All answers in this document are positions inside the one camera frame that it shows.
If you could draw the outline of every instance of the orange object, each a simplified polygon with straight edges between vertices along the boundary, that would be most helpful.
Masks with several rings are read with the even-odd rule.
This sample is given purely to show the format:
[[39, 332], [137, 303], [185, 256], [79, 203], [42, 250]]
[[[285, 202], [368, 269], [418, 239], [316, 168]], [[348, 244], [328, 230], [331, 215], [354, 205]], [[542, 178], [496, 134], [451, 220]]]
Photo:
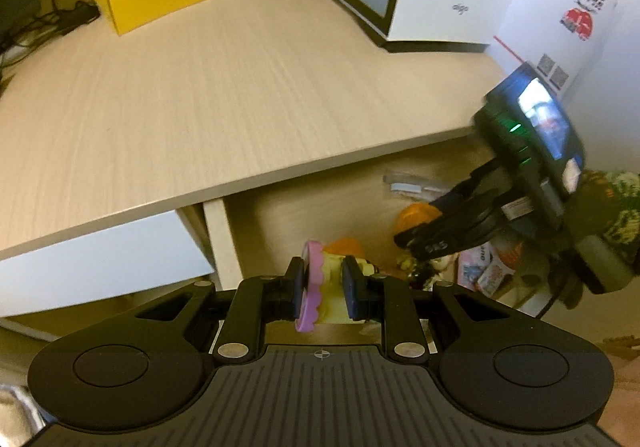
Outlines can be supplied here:
[[360, 259], [365, 259], [364, 249], [355, 237], [341, 237], [337, 241], [325, 245], [322, 251], [335, 255], [352, 255]]
[[440, 218], [442, 212], [437, 207], [429, 205], [425, 202], [417, 202], [403, 209], [394, 225], [394, 235], [406, 230], [417, 227], [422, 223], [432, 222], [436, 218]]

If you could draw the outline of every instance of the white wall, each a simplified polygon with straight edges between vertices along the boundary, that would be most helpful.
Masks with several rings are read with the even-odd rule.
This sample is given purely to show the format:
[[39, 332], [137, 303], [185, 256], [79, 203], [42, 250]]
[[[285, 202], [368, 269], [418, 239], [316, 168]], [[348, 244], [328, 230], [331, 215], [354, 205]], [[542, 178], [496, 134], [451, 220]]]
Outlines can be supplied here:
[[618, 0], [601, 55], [578, 77], [564, 104], [585, 143], [589, 167], [640, 172], [640, 0]]

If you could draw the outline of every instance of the silver screw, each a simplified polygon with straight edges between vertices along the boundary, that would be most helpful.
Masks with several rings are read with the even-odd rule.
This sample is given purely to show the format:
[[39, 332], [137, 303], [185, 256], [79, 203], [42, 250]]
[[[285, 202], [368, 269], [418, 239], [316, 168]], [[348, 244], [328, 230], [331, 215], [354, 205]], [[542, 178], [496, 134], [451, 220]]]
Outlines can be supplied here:
[[401, 342], [394, 348], [396, 355], [407, 357], [408, 359], [416, 359], [424, 355], [424, 346], [415, 342]]
[[249, 352], [249, 348], [239, 342], [228, 342], [218, 348], [218, 354], [227, 359], [241, 359]]

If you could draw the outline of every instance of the aigo logo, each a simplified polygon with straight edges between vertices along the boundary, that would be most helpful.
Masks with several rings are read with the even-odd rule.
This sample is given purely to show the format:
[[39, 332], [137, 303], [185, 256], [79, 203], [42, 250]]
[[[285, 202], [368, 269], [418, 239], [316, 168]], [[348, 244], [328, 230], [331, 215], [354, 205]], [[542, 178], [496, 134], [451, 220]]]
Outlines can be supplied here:
[[453, 5], [453, 7], [451, 8], [453, 10], [456, 10], [460, 16], [462, 16], [462, 14], [464, 14], [465, 12], [468, 12], [469, 10], [469, 7], [467, 7], [466, 5], [462, 5], [460, 3], [458, 3], [457, 5]]

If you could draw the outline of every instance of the white label sticker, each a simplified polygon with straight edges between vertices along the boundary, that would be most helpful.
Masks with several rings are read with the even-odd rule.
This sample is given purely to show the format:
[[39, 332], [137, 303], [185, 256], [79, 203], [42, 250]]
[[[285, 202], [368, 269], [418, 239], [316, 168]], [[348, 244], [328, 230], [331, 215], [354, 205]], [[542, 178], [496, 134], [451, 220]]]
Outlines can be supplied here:
[[529, 197], [523, 196], [522, 198], [518, 198], [513, 202], [503, 205], [502, 212], [504, 212], [504, 215], [509, 218], [509, 221], [512, 221], [520, 218], [521, 216], [532, 213], [533, 207], [531, 205], [531, 200], [529, 199]]
[[566, 163], [564, 166], [564, 172], [562, 173], [562, 183], [564, 184], [564, 188], [567, 190], [569, 194], [575, 192], [578, 188], [578, 180], [580, 180], [580, 166], [575, 161], [575, 158], [572, 158]]

